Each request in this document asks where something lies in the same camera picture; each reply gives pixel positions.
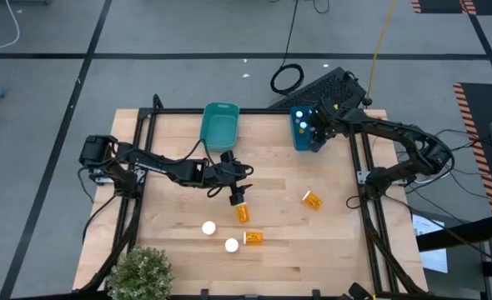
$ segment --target blue container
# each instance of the blue container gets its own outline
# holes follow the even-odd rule
[[[238,114],[240,108],[231,103],[213,102],[203,110],[199,138],[214,151],[233,149],[237,141]]]

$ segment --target wooden table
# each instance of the wooden table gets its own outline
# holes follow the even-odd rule
[[[137,113],[136,109],[118,110],[111,134],[132,142]],[[381,110],[368,114],[386,118]],[[159,114],[152,152],[169,158],[184,156],[198,141],[201,118],[201,114]],[[370,137],[370,144],[376,166],[397,163],[391,141]],[[254,174],[240,182],[253,184],[244,195],[250,211],[247,225],[238,222],[227,188],[207,198],[206,190],[180,187],[155,172],[148,176],[137,245],[166,249],[176,277],[173,294],[199,294],[208,288],[212,295],[308,296],[312,289],[320,289],[328,296],[346,293],[353,282],[373,291],[360,212],[344,204],[357,195],[348,139],[342,135],[330,139],[318,153],[297,152],[288,115],[242,114],[233,152],[242,163],[255,167]],[[201,157],[204,152],[199,147],[192,158]],[[324,201],[318,211],[300,201],[308,189]],[[93,211],[112,192],[111,185],[99,187]],[[387,194],[406,201],[401,187],[392,187]],[[109,255],[119,204],[116,200],[90,225],[74,288],[87,283]],[[387,199],[383,205],[393,254],[414,281],[427,289],[408,209]],[[211,237],[201,230],[208,220],[217,224]],[[242,240],[244,229],[262,231],[263,245],[226,253],[224,241]],[[379,265],[388,290],[380,254]]]

